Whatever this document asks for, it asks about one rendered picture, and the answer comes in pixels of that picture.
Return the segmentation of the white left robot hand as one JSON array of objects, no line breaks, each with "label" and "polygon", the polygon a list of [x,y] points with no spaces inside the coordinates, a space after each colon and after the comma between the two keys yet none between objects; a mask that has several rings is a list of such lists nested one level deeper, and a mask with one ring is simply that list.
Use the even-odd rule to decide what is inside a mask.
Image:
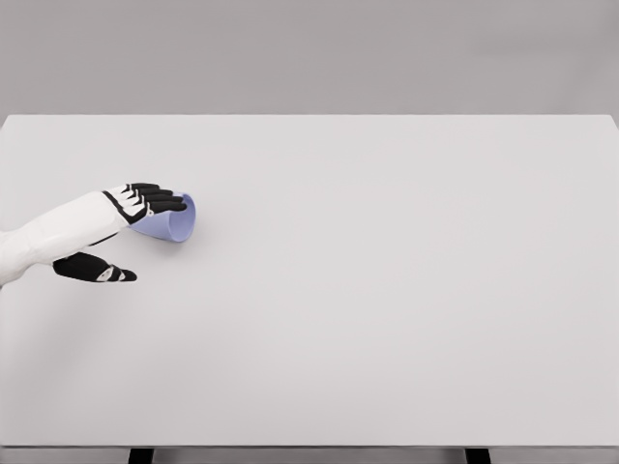
[{"label": "white left robot hand", "polygon": [[188,208],[182,196],[151,183],[128,183],[86,193],[24,227],[32,265],[94,283],[134,282],[137,275],[85,251],[137,222]]}]

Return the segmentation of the lilac plastic cup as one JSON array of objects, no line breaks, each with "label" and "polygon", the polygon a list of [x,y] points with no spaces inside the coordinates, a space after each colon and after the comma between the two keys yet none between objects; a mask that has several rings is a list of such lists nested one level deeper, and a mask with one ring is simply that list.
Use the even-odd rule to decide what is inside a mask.
[{"label": "lilac plastic cup", "polygon": [[144,217],[129,226],[133,231],[156,239],[183,243],[192,234],[196,220],[196,209],[192,197],[185,192],[174,191],[180,196],[186,209],[181,212],[166,211],[151,217]]}]

